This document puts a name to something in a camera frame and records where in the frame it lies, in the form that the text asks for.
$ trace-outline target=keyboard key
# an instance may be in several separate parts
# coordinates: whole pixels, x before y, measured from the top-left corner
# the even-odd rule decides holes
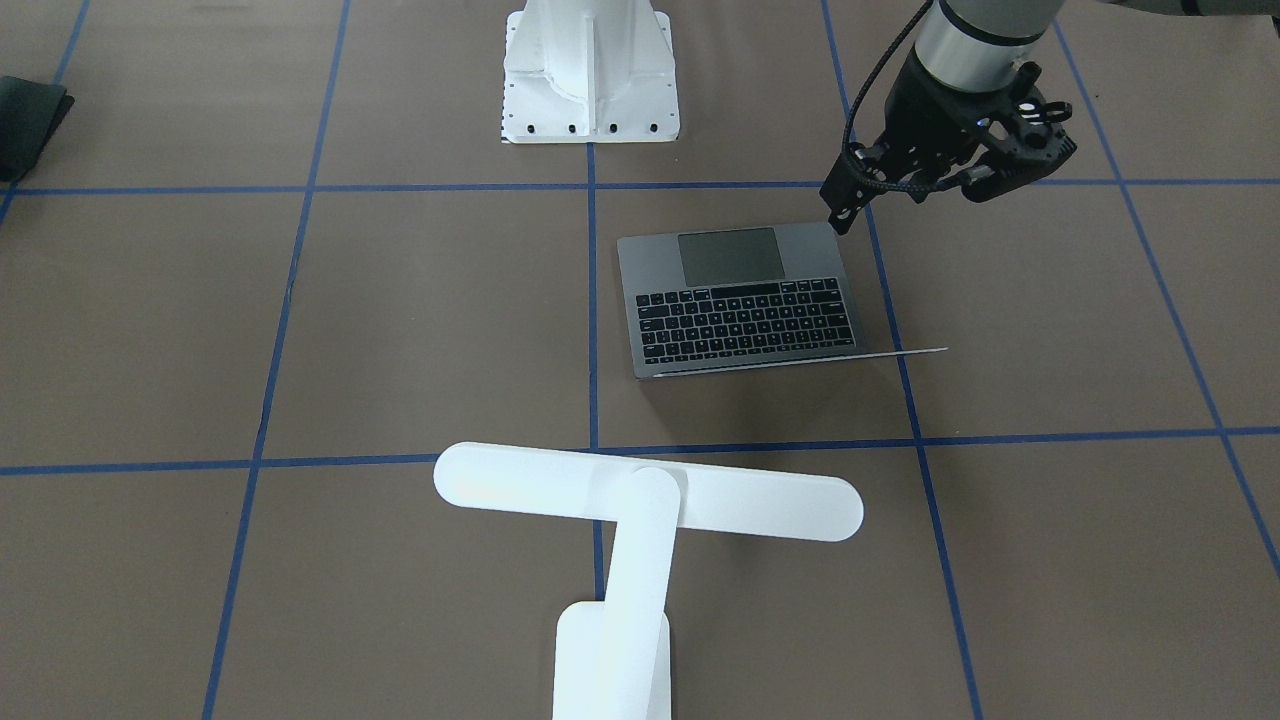
[[[746,297],[748,295],[769,295],[778,292],[778,283],[739,284],[733,287],[713,287],[713,299]]]

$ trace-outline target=open laptop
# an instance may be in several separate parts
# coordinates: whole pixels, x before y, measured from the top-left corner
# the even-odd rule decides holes
[[[618,263],[637,378],[934,351],[867,346],[827,223],[623,237]]]

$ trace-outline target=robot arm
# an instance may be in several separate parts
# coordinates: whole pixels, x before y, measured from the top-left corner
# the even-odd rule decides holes
[[[1110,1],[1166,14],[1280,14],[1280,0]],[[854,101],[840,156],[823,182],[837,233],[849,232],[884,192],[923,202],[960,187],[983,202],[1048,176],[1075,152],[1062,129],[1071,106],[1044,100],[1036,88],[1041,68],[1028,60],[1064,3],[936,0],[919,9]],[[884,105],[884,132],[870,146],[854,141],[852,119],[867,90],[922,19]]]

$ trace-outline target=floor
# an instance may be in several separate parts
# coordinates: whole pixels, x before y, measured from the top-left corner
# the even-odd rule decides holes
[[[870,341],[948,351],[641,383],[616,240],[824,218],[914,4],[657,6],[681,138],[530,147],[516,1],[0,5],[77,97],[0,190],[0,716],[549,717],[612,525],[447,505],[465,439],[861,493],[680,533],[680,720],[1276,716],[1271,23],[1068,4],[1076,156],[841,241]]]

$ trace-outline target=laptop keyboard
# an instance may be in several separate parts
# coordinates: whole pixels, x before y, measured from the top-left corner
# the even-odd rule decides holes
[[[645,365],[854,345],[836,278],[637,295],[636,315]]]

